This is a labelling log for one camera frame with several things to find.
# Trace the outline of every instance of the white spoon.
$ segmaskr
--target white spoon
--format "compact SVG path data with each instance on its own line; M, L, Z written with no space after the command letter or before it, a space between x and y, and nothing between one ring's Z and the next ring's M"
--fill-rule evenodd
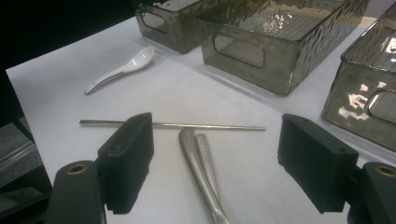
M152 60L154 56L154 47L149 46L145 49L140 50L128 63L117 68L116 70L107 73L106 75L99 77L92 84L90 84L85 90L85 94L89 95L93 93L99 86L112 80L115 77L126 73L132 73L139 69L146 67Z

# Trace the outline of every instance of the textured plastic basket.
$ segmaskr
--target textured plastic basket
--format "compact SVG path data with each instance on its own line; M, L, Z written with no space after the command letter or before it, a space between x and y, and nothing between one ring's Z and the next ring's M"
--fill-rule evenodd
M143 36L179 53L187 53L200 44L196 15L220 1L133 0L132 5Z
M360 23L368 0L230 0L198 15L205 63L287 95Z
M322 117L396 151L396 4L341 59Z

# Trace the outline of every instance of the metal rod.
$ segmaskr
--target metal rod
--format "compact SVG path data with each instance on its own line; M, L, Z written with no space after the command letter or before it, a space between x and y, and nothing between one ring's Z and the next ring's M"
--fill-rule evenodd
M120 127L124 121L119 120L95 120L95 119L82 119L79 124L84 127ZM253 126L226 126L226 125L206 125L206 124L181 124L181 123L160 123L152 122L153 128L158 129L210 129L210 130L228 130L228 131L258 131L263 132L264 127Z

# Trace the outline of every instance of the white tablecloth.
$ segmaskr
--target white tablecloth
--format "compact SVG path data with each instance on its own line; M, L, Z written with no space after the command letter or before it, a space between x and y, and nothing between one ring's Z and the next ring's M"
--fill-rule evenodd
M321 215L277 163L283 113L311 119L351 145L367 161L396 163L396 155L321 119L342 52L356 29L290 96L262 90L205 65L201 49L186 55L139 33L135 19L7 70L49 178L73 161L95 160L115 128L80 127L81 119L126 120L151 112L154 121L265 126L267 131L204 133L212 150L221 204L232 223L347 223L347 211ZM144 70L112 81L92 95L87 85L156 49ZM213 223L178 142L178 130L154 130L150 173L129 215L114 223Z

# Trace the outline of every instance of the translucent plastic container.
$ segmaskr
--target translucent plastic container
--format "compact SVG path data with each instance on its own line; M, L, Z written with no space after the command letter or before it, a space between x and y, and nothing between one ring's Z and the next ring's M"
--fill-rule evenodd
M199 46L196 15L220 0L132 1L142 36L179 53Z
M396 3L341 59L323 118L396 151Z
M368 0L230 0L198 15L205 63L287 95L360 23Z

